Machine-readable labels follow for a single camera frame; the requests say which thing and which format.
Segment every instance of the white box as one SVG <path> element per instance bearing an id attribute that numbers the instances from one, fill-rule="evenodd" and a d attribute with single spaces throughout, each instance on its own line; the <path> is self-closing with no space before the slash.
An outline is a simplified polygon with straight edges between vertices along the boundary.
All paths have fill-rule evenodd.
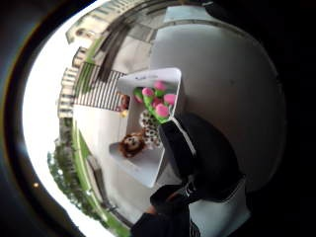
<path id="1" fill-rule="evenodd" d="M 130 96 L 126 133 L 140 131 L 139 115 L 145 110 L 144 105 L 137 103 L 133 98 L 135 87 L 153 87 L 157 80 L 163 81 L 168 89 L 177 93 L 175 106 L 171 116 L 183 111 L 185 92 L 182 83 L 182 74 L 178 68 L 163 68 L 158 70 L 141 71 L 126 75 L 118 79 L 118 91 Z M 119 141 L 110 145 L 110 154 L 118 162 L 118 166 L 131 177 L 148 188 L 154 187 L 159 174 L 166 164 L 165 149 L 144 149 L 136 156 L 126 159 L 119 152 Z"/>

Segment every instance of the leopard print fabric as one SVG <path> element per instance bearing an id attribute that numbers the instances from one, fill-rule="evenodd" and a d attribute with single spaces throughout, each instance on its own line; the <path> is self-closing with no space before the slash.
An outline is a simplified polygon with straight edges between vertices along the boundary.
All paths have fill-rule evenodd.
<path id="1" fill-rule="evenodd" d="M 158 121 L 147 110 L 140 114 L 139 125 L 144 129 L 143 139 L 149 149 L 162 146 L 158 134 Z"/>

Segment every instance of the stuffed animal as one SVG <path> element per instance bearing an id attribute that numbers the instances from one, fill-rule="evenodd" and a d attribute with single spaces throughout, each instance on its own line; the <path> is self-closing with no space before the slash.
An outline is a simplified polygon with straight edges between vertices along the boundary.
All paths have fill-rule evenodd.
<path id="1" fill-rule="evenodd" d="M 125 158 L 132 158 L 145 148 L 143 132 L 133 132 L 126 135 L 119 143 L 118 150 Z"/>
<path id="2" fill-rule="evenodd" d="M 120 95 L 120 103 L 119 106 L 117 106 L 117 111 L 120 113 L 120 115 L 124 118 L 127 116 L 129 102 L 130 102 L 130 96 L 119 93 Z"/>

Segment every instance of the railing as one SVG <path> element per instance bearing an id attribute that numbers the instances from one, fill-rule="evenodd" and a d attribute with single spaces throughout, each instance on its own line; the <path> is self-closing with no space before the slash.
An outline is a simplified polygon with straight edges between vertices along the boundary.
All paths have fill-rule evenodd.
<path id="1" fill-rule="evenodd" d="M 111 70 L 105 78 L 100 66 L 84 62 L 75 83 L 74 104 L 117 111 L 121 100 L 117 82 L 123 75 Z"/>

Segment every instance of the teddy bear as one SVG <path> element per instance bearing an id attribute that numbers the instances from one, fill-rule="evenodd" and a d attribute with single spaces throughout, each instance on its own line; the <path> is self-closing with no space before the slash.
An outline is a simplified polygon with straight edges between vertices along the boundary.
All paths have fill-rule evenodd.
<path id="1" fill-rule="evenodd" d="M 125 158 L 132 158 L 145 148 L 143 131 L 126 135 L 118 145 L 118 150 Z"/>
<path id="2" fill-rule="evenodd" d="M 158 133 L 159 123 L 155 116 L 151 115 L 147 110 L 144 110 L 140 113 L 139 125 L 143 129 L 143 139 L 147 148 L 154 149 L 162 146 Z"/>

